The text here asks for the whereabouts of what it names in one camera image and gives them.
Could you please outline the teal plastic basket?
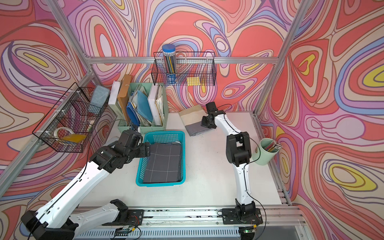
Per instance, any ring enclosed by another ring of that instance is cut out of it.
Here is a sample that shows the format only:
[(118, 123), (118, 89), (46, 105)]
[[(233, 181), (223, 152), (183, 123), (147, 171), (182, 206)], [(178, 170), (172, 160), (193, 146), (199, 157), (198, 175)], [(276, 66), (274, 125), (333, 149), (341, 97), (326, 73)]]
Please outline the teal plastic basket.
[(150, 155), (141, 158), (136, 184), (139, 187), (170, 187), (186, 180), (186, 139), (182, 131), (147, 133)]

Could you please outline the beige and grey cloth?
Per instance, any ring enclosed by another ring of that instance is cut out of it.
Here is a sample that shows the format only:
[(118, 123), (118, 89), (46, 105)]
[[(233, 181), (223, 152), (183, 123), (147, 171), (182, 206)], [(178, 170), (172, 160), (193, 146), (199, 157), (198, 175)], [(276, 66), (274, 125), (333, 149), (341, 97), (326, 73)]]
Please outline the beige and grey cloth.
[(179, 116), (190, 137), (194, 137), (211, 130), (202, 126), (202, 119), (207, 116), (207, 113), (201, 105), (196, 105), (182, 110), (179, 112)]

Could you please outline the dark grey grid cloth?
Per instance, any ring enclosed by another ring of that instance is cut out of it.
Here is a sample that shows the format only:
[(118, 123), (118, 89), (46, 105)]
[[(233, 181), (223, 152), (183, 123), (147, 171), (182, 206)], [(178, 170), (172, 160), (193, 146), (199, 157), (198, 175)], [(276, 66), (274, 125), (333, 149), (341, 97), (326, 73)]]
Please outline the dark grey grid cloth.
[(151, 145), (145, 169), (144, 184), (180, 182), (182, 166), (182, 145), (180, 142), (154, 143)]

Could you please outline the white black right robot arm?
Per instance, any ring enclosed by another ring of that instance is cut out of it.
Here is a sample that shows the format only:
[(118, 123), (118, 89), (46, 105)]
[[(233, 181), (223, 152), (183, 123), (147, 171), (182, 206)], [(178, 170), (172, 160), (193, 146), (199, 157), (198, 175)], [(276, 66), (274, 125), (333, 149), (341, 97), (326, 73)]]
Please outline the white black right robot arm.
[(201, 125), (208, 129), (220, 128), (226, 134), (226, 157), (233, 166), (237, 187), (235, 211), (237, 217), (243, 221), (256, 212), (256, 204), (248, 189), (249, 165), (252, 158), (250, 136), (235, 127), (226, 114), (204, 116)]

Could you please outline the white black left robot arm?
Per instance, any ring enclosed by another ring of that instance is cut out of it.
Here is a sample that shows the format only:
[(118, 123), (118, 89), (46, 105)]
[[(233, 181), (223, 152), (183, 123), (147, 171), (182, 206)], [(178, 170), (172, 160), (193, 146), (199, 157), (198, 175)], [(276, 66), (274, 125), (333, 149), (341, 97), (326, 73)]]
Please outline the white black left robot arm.
[(138, 218), (131, 216), (128, 206), (118, 199), (88, 212), (73, 214), (73, 211), (114, 170), (134, 158), (149, 155), (149, 143), (120, 148), (114, 142), (101, 147), (59, 194), (37, 211), (27, 211), (21, 217), (22, 223), (36, 240), (72, 240), (104, 224), (138, 225)]

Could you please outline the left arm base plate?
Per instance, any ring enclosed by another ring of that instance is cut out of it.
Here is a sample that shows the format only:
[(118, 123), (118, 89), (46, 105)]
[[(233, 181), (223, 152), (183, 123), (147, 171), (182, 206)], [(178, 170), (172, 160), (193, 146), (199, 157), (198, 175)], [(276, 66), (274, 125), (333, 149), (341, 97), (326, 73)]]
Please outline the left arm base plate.
[(120, 211), (117, 218), (103, 226), (140, 226), (143, 222), (144, 210), (123, 210)]

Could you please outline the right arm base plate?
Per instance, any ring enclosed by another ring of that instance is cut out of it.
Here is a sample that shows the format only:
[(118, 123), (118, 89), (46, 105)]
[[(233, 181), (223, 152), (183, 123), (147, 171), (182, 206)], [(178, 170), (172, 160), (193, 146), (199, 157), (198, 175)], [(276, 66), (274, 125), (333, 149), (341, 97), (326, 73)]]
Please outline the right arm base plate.
[(235, 209), (221, 209), (221, 216), (224, 225), (261, 225), (264, 223), (263, 216), (259, 208), (253, 213), (241, 215)]

